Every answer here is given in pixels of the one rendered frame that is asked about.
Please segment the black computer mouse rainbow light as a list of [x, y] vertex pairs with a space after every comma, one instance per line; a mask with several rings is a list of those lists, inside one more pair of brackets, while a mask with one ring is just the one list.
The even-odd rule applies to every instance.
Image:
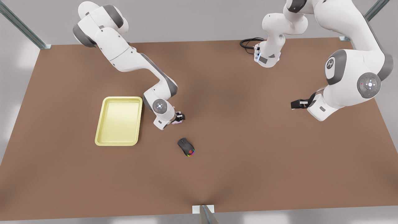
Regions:
[[192, 156], [195, 153], [193, 145], [186, 138], [179, 139], [177, 144], [186, 156]]

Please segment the yellow rectangular tray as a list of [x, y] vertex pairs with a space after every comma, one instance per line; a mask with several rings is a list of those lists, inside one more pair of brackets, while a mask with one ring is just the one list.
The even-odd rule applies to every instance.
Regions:
[[101, 106], [94, 142], [97, 146], [134, 146], [138, 142], [143, 100], [109, 96]]

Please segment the silver frame post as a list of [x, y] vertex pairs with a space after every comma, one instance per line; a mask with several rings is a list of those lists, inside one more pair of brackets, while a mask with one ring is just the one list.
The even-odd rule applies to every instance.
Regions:
[[214, 216], [214, 205], [193, 205], [192, 214], [199, 214], [200, 224], [219, 224]]
[[390, 0], [377, 0], [364, 14], [364, 18], [367, 21], [371, 21], [389, 3], [389, 1]]
[[7, 7], [2, 0], [0, 0], [0, 14], [2, 14], [11, 24], [21, 31], [32, 43], [39, 49], [51, 49], [51, 44], [45, 44], [33, 31], [31, 31], [26, 24], [23, 23], [12, 10]]

